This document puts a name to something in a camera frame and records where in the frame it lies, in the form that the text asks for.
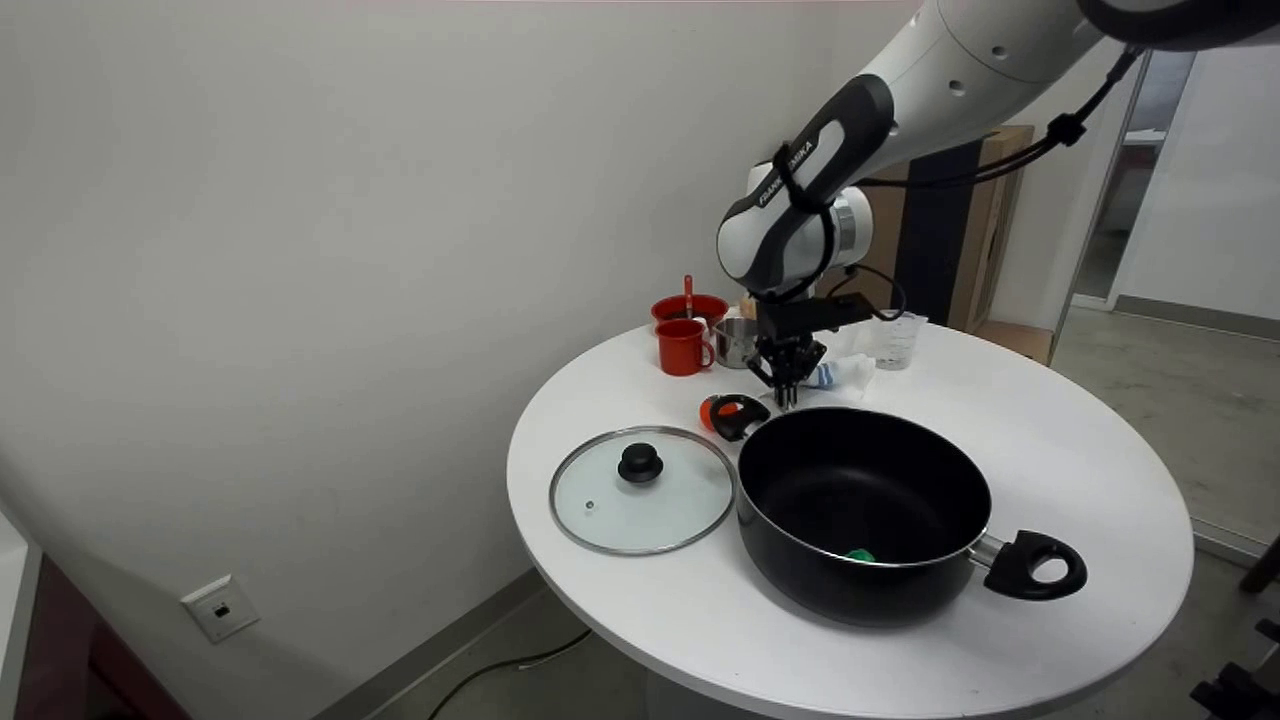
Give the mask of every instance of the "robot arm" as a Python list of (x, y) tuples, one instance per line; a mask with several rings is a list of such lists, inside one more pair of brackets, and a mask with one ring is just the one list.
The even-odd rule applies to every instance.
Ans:
[(753, 372), (793, 405), (823, 354), (811, 332), (872, 312), (862, 300), (803, 297), (829, 262), (857, 262), (868, 248), (872, 208), (850, 181), (984, 135), (1100, 31), (1214, 48), (1275, 25), (1280, 0), (923, 0), (720, 219), (720, 262), (758, 300), (768, 369), (757, 359)]
[(768, 300), (803, 293), (823, 260), (857, 262), (862, 242), (823, 251), (823, 208), (848, 181), (984, 135), (1094, 39), (1075, 0), (923, 0), (726, 208), (725, 273)]

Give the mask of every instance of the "electrical outlet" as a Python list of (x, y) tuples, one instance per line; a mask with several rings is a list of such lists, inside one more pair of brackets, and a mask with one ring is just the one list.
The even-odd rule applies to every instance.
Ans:
[(254, 625), (254, 606), (248, 603), (242, 588), (235, 584), (235, 574), (219, 574), (205, 588), (193, 588), (184, 594), (184, 606), (193, 610), (193, 619), (201, 625), (201, 630), (219, 643), (229, 635), (238, 635), (242, 627)]

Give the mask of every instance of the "black cable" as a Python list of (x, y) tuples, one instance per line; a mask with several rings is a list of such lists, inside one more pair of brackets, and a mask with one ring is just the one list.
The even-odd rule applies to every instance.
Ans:
[(476, 685), (479, 677), (499, 673), (499, 666), (525, 666), (525, 664), (559, 655), (559, 653), (575, 649), (575, 643), (587, 640), (587, 635), (591, 635), (591, 630), (578, 630), (578, 635), (571, 635), (571, 640), (563, 640), (563, 643), (554, 643), (554, 649), (547, 649), (547, 653), (510, 655), (510, 661), (497, 661), (497, 664), (476, 666), (470, 677), (462, 677), (460, 685), (450, 685), (450, 687), (439, 697), (439, 703), (430, 709), (428, 720), (439, 720), (439, 713), (446, 709), (446, 701), (457, 701), (457, 697), (460, 697), (466, 685)]
[(1142, 48), (1124, 48), (1117, 55), (1117, 64), (1108, 67), (1103, 85), (1075, 108), (1075, 113), (1065, 113), (1046, 123), (1046, 132), (1013, 152), (1013, 155), (999, 155), (992, 162), (978, 162), (977, 171), (963, 171), (963, 174), (930, 174), (930, 181), (861, 181), (861, 187), (941, 187), (941, 182), (987, 182), (995, 174), (1006, 174), (1006, 171), (1021, 171), (1027, 162), (1036, 162), (1040, 155), (1046, 155), (1053, 149), (1060, 143), (1075, 143), (1087, 126), (1083, 118), (1111, 97), (1111, 87), (1127, 77), (1127, 67), (1142, 55)]
[(793, 174), (793, 143), (778, 143), (778, 149), (770, 152), (770, 171), (776, 171), (776, 181), (786, 187), (793, 208), (798, 208), (803, 217), (820, 217), (820, 225), (823, 225), (823, 257), (820, 257), (820, 262), (817, 262), (796, 286), (786, 286), (786, 293), (778, 293), (778, 297), (758, 297), (758, 300), (793, 300), (793, 297), (798, 297), (811, 280), (820, 280), (820, 276), (829, 273), (829, 262), (830, 262), (830, 257), (836, 257), (836, 219), (830, 219), (830, 208), (829, 208), (829, 203), (820, 203), (817, 194), (809, 194), (809, 192), (796, 182), (796, 174)]

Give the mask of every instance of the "lid knob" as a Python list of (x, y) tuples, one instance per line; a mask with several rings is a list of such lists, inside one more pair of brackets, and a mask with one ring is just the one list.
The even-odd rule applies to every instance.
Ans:
[(619, 470), (628, 482), (653, 482), (653, 478), (664, 470), (664, 459), (654, 457), (653, 444), (628, 444), (628, 448), (624, 448), (624, 459), (616, 463), (616, 470)]

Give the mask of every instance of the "round white table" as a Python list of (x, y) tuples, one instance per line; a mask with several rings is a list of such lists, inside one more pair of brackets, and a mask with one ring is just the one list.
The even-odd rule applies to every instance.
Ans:
[(699, 697), (786, 720), (1021, 713), (1117, 677), (1189, 590), (1193, 521), (1161, 457), (1065, 377), (930, 324), (909, 369), (798, 405), (875, 409), (948, 437), (992, 482), (987, 532), (1067, 538), (1087, 560), (1083, 590), (1005, 599), (973, 570), (928, 619), (836, 625), (757, 574), (733, 517), (645, 560), (563, 537), (547, 486), (571, 448), (630, 423), (697, 428), (699, 400), (720, 391), (765, 394), (765, 383), (725, 369), (664, 377), (653, 332), (637, 326), (563, 363), (509, 448), (510, 517), (544, 579), (613, 649)]

